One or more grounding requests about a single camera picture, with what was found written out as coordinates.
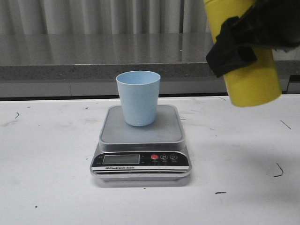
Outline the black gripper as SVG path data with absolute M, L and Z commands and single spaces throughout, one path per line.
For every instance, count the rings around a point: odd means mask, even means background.
M 240 18 L 230 17 L 221 25 L 206 61 L 216 77 L 249 66 L 257 57 L 252 47 L 289 51 L 300 45 L 300 2 L 257 0 Z

